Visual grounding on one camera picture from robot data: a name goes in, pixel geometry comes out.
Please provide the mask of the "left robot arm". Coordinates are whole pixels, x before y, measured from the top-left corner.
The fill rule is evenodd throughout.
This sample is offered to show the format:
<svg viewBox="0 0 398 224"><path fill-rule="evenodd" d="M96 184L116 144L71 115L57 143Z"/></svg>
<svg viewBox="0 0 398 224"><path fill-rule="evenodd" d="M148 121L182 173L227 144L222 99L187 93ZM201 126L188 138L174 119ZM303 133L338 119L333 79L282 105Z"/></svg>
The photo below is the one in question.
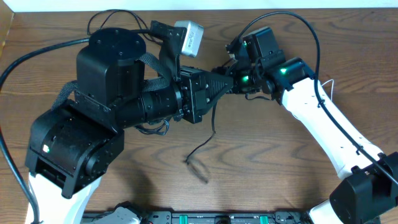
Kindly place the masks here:
<svg viewBox="0 0 398 224"><path fill-rule="evenodd" d="M154 29L159 56L143 30L106 28L76 58L76 80L30 129L25 164L42 223L80 223L110 163L124 149L124 132L163 135L171 119L198 123L233 86L229 76L183 67L183 27Z"/></svg>

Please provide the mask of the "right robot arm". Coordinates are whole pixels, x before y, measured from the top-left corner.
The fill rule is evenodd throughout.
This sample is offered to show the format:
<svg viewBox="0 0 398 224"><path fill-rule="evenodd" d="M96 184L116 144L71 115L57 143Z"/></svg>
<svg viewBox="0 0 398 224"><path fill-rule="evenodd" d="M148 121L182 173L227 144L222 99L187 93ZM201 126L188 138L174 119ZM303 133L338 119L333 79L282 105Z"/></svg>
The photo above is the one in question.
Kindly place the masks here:
<svg viewBox="0 0 398 224"><path fill-rule="evenodd" d="M307 128L341 180L327 200L307 212L310 223L373 223L397 207L397 154L368 141L302 59L286 60L270 28L243 37L233 55L231 66L216 68L233 77L232 92L270 95Z"/></svg>

